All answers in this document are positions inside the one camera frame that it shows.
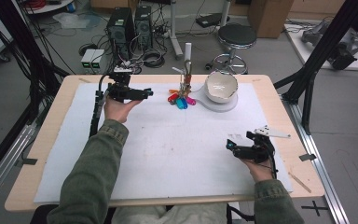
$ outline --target metal rail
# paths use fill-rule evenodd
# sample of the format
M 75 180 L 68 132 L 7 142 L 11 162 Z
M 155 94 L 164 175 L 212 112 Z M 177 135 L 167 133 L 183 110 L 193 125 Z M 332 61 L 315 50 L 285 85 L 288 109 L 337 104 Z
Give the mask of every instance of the metal rail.
M 324 167 L 324 162 L 322 161 L 321 155 L 319 154 L 318 148 L 313 141 L 311 135 L 308 135 L 305 128 L 301 124 L 302 114 L 301 109 L 298 105 L 290 105 L 288 102 L 282 101 L 286 108 L 289 108 L 294 124 L 296 125 L 298 135 L 302 140 L 305 149 L 309 154 L 314 154 L 316 156 L 315 160 L 312 160 L 312 165 L 316 169 L 316 173 L 322 180 L 324 185 L 324 197 L 327 201 L 331 215 L 337 224 L 349 224 L 347 215 L 342 207 L 341 201 L 338 198 L 336 190 L 334 189 L 333 183 L 330 180 L 330 177 Z

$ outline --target person's left hand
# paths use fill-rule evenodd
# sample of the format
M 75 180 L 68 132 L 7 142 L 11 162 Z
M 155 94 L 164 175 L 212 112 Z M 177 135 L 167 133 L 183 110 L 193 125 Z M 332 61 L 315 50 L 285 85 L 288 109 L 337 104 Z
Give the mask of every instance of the person's left hand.
M 105 105 L 103 106 L 105 119 L 114 119 L 120 123 L 127 121 L 127 116 L 130 111 L 142 101 L 130 101 L 126 104 L 118 102 L 109 96 L 106 97 Z

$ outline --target green sleeve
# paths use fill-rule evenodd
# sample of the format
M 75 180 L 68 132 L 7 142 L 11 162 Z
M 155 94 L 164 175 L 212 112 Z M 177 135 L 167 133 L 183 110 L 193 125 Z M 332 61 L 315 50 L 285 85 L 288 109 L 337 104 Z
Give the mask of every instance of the green sleeve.
M 103 223 L 128 134 L 115 120 L 103 123 L 63 182 L 60 205 L 48 214 L 48 223 Z
M 255 223 L 304 223 L 281 181 L 271 179 L 255 184 Z

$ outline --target power strip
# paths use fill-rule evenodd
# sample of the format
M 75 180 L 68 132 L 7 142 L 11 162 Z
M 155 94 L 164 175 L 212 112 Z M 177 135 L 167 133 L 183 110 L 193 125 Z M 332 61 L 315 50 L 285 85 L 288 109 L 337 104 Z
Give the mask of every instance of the power strip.
M 209 16 L 196 18 L 196 23 L 200 25 L 202 28 L 218 25 L 222 20 L 222 13 L 214 13 Z

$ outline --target black stool seat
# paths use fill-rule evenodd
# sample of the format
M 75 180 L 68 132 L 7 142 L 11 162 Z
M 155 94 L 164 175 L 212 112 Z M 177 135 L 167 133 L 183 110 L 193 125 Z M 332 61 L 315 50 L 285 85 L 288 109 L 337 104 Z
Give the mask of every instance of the black stool seat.
M 225 25 L 219 29 L 218 34 L 221 41 L 229 45 L 247 47 L 252 46 L 257 40 L 255 31 L 251 27 L 239 24 Z

